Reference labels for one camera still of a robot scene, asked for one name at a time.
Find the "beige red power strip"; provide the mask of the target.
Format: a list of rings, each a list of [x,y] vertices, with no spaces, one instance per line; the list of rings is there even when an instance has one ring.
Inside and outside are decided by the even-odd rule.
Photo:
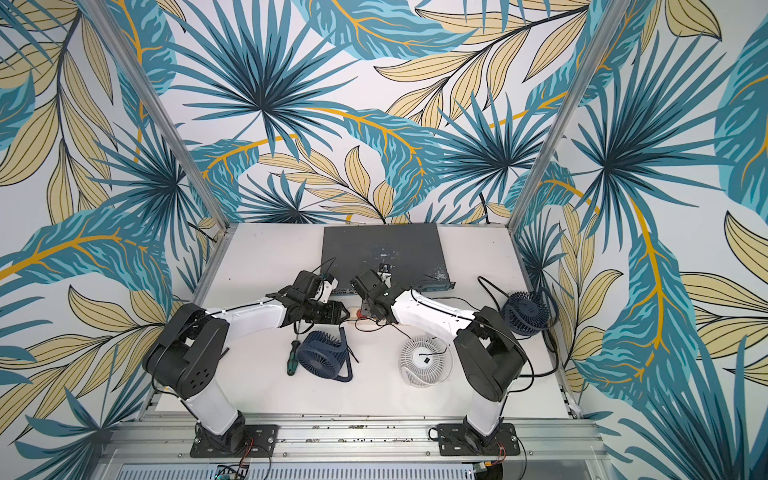
[[[363,333],[374,333],[393,325],[393,322],[390,322],[389,320],[374,317],[365,306],[361,306],[357,309],[350,317],[349,322],[352,323],[357,331]]]

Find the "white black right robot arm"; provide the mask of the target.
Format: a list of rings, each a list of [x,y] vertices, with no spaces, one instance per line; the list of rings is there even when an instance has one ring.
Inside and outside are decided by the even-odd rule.
[[[502,423],[508,389],[528,363],[501,314],[490,307],[474,311],[450,307],[415,289],[389,286],[373,270],[353,277],[351,285],[374,319],[416,327],[454,347],[473,389],[463,420],[466,441],[490,444]]]

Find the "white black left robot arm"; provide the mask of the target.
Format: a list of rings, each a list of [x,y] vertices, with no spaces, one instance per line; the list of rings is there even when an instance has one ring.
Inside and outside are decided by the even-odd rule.
[[[142,368],[152,383],[167,387],[196,418],[203,431],[221,440],[241,441],[243,415],[216,380],[225,349],[241,337],[296,322],[339,325],[350,313],[329,298],[331,284],[301,291],[294,286],[249,304],[207,310],[194,303],[179,307],[146,352]]]

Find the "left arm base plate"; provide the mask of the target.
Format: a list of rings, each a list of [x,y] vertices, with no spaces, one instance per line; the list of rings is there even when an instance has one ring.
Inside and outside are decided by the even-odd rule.
[[[222,435],[214,435],[200,422],[195,424],[191,458],[269,458],[277,442],[275,424],[234,424]]]

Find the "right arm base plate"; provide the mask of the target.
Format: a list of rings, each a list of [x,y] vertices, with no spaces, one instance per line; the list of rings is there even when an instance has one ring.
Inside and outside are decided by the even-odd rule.
[[[518,456],[521,448],[515,426],[500,423],[489,436],[482,436],[467,422],[442,423],[428,431],[431,441],[438,443],[441,456]]]

